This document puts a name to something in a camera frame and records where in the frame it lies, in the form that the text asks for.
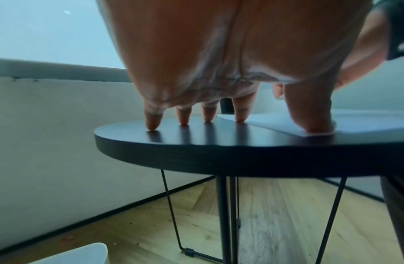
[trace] white paper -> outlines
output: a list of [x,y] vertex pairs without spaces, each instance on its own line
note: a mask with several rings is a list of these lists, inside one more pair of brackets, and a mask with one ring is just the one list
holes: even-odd
[[[335,133],[357,134],[404,129],[404,111],[332,110],[331,113],[332,120],[336,123]],[[234,121],[234,115],[219,114],[218,116]],[[327,135],[306,133],[292,121],[288,113],[252,114],[245,123],[301,137]]]

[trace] wooden floor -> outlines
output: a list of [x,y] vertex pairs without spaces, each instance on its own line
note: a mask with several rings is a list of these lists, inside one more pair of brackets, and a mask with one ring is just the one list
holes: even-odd
[[[319,180],[240,179],[239,263],[313,264],[337,188]],[[172,195],[184,247],[221,257],[215,182]],[[94,242],[111,264],[210,263],[180,252],[165,198],[0,259],[26,264]],[[345,191],[324,264],[402,264],[386,206]]]

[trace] round table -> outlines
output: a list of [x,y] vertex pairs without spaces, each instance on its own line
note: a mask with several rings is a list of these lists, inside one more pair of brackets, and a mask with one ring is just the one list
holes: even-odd
[[[320,263],[347,177],[404,174],[404,129],[298,137],[222,118],[206,124],[193,117],[188,126],[164,119],[156,131],[148,131],[143,121],[110,124],[95,130],[95,140],[105,155],[161,169],[180,249],[225,264],[237,263],[238,257],[238,177],[342,178],[318,252]],[[181,246],[164,170],[216,176],[223,260]]]

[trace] sleeve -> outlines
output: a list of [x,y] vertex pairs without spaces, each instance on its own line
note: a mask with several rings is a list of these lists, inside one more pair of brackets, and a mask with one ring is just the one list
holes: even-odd
[[390,46],[387,60],[404,56],[404,1],[398,3],[381,1],[374,8],[382,10],[390,22]]

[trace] tabletop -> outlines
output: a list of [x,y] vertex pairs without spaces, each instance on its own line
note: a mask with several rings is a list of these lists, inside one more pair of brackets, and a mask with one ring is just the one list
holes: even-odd
[[164,119],[156,131],[142,120],[95,130],[112,158],[164,170],[241,177],[354,177],[404,174],[404,129],[299,137],[249,124],[192,117]]

